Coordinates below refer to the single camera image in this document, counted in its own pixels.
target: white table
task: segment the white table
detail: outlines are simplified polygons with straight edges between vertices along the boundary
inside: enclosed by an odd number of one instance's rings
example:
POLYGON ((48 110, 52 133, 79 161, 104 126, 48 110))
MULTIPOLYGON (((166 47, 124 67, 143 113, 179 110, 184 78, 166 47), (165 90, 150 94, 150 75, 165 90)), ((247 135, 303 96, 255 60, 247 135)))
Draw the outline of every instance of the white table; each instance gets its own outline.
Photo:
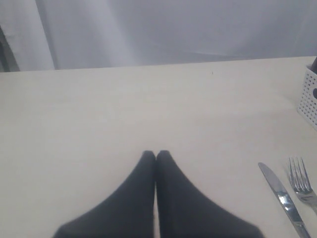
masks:
POLYGON ((316 237, 286 164, 303 156, 317 187, 317 132, 295 110, 312 61, 0 74, 0 237, 51 237, 107 198, 146 149, 170 150, 205 195, 266 237, 297 238, 258 168, 266 163, 316 237))

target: table surface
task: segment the table surface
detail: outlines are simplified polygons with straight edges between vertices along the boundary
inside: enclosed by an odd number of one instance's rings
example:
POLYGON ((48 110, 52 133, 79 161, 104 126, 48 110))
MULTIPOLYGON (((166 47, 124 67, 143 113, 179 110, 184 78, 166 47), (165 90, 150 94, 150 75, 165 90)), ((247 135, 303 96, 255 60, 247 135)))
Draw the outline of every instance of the table surface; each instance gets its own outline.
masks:
POLYGON ((107 198, 143 150, 161 149, 266 237, 297 238, 258 168, 266 163, 316 237, 286 163, 303 156, 317 186, 317 132, 296 112, 313 60, 1 73, 0 237, 51 237, 107 198))

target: silverware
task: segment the silverware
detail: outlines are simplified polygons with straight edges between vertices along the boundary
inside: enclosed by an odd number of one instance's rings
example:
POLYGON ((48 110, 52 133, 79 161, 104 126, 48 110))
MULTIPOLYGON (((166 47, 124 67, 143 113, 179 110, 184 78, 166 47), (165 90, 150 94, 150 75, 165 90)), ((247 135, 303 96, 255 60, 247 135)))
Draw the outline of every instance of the silverware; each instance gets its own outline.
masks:
POLYGON ((310 205, 317 214, 317 195, 309 182, 303 159, 298 159, 297 157, 295 160, 294 158, 288 158, 288 166, 290 182, 297 197, 302 202, 310 205))
POLYGON ((261 169, 273 193, 282 205, 288 218, 291 220, 299 237, 310 238, 311 236, 309 235, 301 216, 298 214, 295 204, 293 203, 291 197, 289 196, 281 181, 278 179, 275 173, 265 164, 259 163, 259 168, 261 169))

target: perforated container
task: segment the perforated container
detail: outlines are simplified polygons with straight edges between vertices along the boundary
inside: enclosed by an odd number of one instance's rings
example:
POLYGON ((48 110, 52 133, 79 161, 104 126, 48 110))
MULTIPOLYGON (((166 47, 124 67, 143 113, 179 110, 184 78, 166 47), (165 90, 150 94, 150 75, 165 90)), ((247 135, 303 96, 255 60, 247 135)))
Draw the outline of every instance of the perforated container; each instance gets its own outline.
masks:
POLYGON ((297 111, 317 130, 317 74, 306 69, 301 100, 297 111))

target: white tablecloth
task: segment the white tablecloth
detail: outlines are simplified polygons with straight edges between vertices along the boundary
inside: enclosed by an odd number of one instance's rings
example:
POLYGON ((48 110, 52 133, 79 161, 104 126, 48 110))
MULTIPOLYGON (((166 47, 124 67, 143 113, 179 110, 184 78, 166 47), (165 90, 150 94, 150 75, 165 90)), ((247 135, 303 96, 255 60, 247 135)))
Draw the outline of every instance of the white tablecloth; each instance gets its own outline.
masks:
POLYGON ((107 198, 143 150, 160 149, 266 237, 296 238, 258 168, 266 163, 317 236, 317 216, 293 193, 286 164, 303 156, 317 186, 317 132, 296 112, 312 61, 0 74, 0 237, 51 237, 107 198))

